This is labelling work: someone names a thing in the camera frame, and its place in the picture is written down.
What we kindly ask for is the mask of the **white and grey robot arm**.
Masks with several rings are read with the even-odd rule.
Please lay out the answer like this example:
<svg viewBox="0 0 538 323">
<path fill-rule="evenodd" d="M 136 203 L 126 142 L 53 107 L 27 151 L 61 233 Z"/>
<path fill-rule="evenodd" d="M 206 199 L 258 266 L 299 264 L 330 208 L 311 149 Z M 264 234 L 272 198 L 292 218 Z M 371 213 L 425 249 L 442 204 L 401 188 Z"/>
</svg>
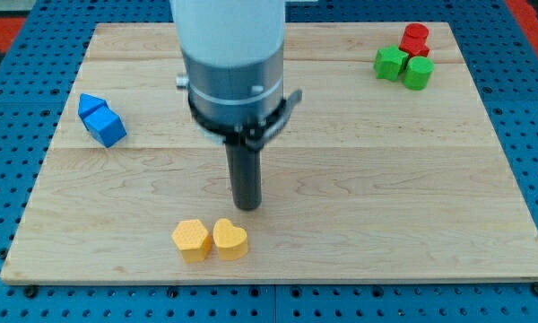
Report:
<svg viewBox="0 0 538 323">
<path fill-rule="evenodd" d="M 283 99 L 284 0 L 171 0 L 196 123 L 216 136 L 258 127 Z"/>
</svg>

